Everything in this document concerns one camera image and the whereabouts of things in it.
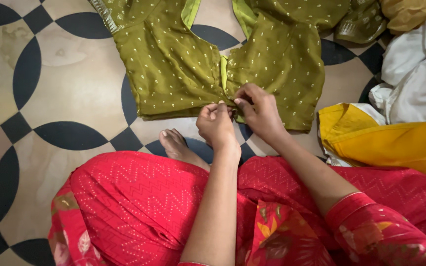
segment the foot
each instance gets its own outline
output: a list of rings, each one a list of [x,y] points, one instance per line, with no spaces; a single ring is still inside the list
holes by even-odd
[[[191,163],[210,171],[210,165],[186,146],[183,136],[176,129],[166,129],[159,133],[159,140],[167,157]]]

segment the red kurta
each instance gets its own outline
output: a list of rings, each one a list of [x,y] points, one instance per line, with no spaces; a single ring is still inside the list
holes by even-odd
[[[241,166],[237,265],[426,265],[426,175],[333,169],[363,193],[343,198],[324,219],[281,157]],[[207,178],[202,168],[146,153],[92,158],[52,204],[57,265],[176,265]]]

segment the hand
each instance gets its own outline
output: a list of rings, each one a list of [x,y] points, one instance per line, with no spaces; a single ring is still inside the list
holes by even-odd
[[[244,113],[246,124],[266,143],[271,145],[278,137],[288,135],[272,94],[256,84],[246,83],[235,93],[234,98],[234,103]]]
[[[241,154],[240,145],[234,135],[231,110],[232,108],[227,107],[224,101],[204,106],[198,115],[196,126],[198,134],[213,147],[213,150],[228,149],[239,151]]]

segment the floor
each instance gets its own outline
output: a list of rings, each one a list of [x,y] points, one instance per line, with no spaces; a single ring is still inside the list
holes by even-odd
[[[226,55],[246,42],[231,0],[202,0],[192,31]],[[317,111],[365,102],[361,95],[378,83],[384,41],[322,38],[326,80]],[[234,127],[242,161],[276,154],[247,126]],[[87,0],[0,0],[0,266],[54,265],[50,204],[69,173],[103,152],[165,156],[158,141],[165,128],[211,162],[195,118],[137,118],[115,44]],[[316,123],[309,134],[292,134],[324,157]]]

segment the zigzag pattern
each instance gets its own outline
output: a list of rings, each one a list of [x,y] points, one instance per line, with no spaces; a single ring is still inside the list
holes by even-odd
[[[403,168],[333,169],[426,234],[426,176]],[[175,265],[207,178],[194,165],[131,151],[98,155],[70,177],[92,243],[117,265]],[[308,191],[279,157],[254,157],[238,171],[237,246],[253,237],[259,199],[298,210],[327,248],[336,248]]]

